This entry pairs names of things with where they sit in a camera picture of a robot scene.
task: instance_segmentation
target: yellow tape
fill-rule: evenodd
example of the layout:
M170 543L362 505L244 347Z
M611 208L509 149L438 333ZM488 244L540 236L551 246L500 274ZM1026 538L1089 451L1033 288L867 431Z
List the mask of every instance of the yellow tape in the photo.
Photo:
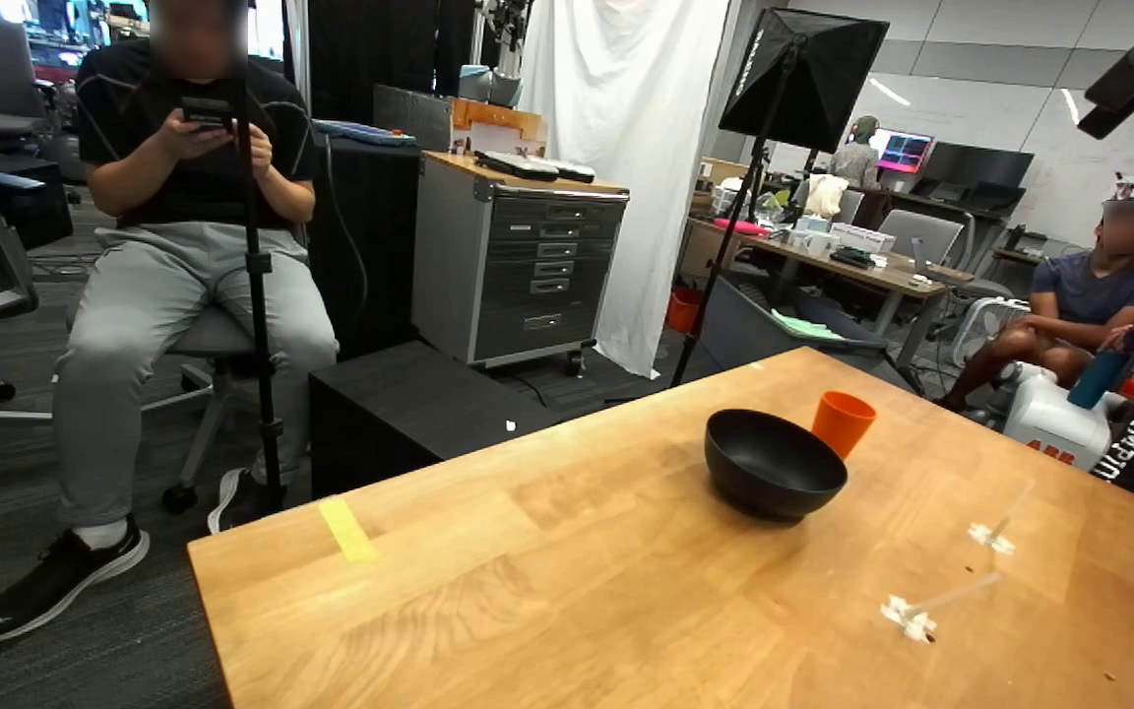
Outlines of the yellow tape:
M325 498L320 505L320 510L321 510L321 521L325 521L340 552L344 552L349 561L372 559L372 543L371 543L365 529L359 525L359 514L347 506L344 497L325 497Z

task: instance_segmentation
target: white curtain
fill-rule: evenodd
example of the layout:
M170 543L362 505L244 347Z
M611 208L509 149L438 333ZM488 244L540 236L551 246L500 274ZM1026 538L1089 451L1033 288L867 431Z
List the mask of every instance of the white curtain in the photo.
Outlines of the white curtain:
M648 374L704 129L727 0L540 0L519 104L546 118L551 157L630 190L598 351Z

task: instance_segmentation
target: hand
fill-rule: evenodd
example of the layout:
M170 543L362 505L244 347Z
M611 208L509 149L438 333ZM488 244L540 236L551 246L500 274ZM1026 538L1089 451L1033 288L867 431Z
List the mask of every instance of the hand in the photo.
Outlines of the hand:
M1046 326L1044 316L1021 316L1014 324L1021 324L1021 326L1033 326L1033 329L1044 329L1044 326Z
M231 140L224 125L187 120L179 110L170 110L153 139L172 161L193 161Z
M1101 337L1101 351L1123 351L1130 326L1134 326L1134 324L1111 326L1111 333Z
M263 175L277 166L277 140L248 120L248 140L252 140L252 174Z

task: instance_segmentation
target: orange cup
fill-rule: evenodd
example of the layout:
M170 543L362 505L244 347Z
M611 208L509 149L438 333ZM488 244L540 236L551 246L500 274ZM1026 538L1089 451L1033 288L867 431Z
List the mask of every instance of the orange cup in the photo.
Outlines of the orange cup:
M862 399L851 399L841 391L827 391L817 399L811 431L817 439L827 439L838 456L845 456L857 446L857 435L872 425L872 417L878 417L878 408L867 405Z

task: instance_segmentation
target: black sneaker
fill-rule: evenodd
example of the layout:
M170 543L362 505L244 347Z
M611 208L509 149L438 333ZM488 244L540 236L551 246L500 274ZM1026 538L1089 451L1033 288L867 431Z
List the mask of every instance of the black sneaker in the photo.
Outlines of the black sneaker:
M266 484L261 484L248 467L228 467L218 480L218 505L208 510L208 536L219 529L237 529L261 514L270 514L284 506L284 497L270 497Z
M22 638L57 619L86 586L137 568L149 536L128 521L113 547L89 552L84 536L63 530L47 559L0 594L0 641Z

